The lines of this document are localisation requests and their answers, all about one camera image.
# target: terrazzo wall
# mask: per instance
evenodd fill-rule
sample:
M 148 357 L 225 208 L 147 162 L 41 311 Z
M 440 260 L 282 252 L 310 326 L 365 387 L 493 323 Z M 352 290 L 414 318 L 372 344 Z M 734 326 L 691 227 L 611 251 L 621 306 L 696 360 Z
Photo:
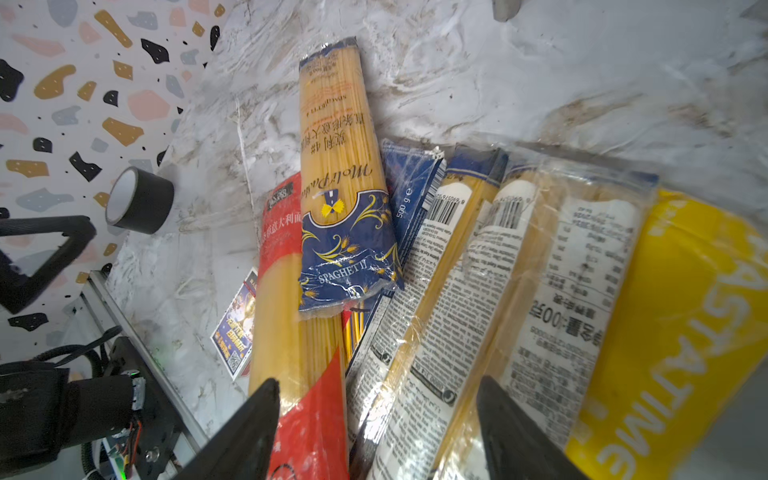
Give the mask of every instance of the terrazzo wall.
M 104 221 L 126 167 L 161 164 L 234 0 L 0 0 L 0 217 L 86 215 L 96 237 L 16 316 L 0 307 L 0 362 L 58 345 L 63 309 L 124 232 Z M 0 238 L 32 274 L 60 234 Z

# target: marble countertop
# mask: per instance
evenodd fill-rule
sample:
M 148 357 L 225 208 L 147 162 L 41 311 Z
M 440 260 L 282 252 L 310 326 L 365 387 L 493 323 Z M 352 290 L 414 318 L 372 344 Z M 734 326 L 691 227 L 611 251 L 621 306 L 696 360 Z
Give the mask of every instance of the marble countertop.
M 298 62 L 356 35 L 376 131 L 631 159 L 768 219 L 768 24 L 753 0 L 241 2 L 164 157 L 174 208 L 108 288 L 208 435 L 245 400 L 210 333 L 257 266 L 265 193 L 299 170 Z

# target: small flyer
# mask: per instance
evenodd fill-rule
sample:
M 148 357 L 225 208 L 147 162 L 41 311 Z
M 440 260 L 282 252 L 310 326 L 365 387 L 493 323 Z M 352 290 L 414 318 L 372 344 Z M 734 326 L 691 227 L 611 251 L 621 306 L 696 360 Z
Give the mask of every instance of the small flyer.
M 256 284 L 257 273 L 252 268 L 210 336 L 232 380 L 243 375 L 244 370 L 248 374 L 256 318 Z

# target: screw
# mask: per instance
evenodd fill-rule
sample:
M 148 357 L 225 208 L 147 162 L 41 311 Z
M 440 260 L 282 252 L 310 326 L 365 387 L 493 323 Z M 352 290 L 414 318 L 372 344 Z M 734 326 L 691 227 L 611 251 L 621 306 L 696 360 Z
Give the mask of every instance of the screw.
M 158 458 L 160 458 L 160 450 L 157 447 L 151 449 L 144 456 L 144 460 L 146 460 L 148 463 L 154 463 Z

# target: black tape roll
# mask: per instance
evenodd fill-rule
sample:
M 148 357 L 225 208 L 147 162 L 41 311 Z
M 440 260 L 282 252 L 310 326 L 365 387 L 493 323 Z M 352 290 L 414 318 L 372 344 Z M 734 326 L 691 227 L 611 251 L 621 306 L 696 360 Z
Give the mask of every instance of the black tape roll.
M 128 167 L 114 182 L 104 216 L 107 224 L 153 234 L 174 203 L 174 185 L 162 177 Z

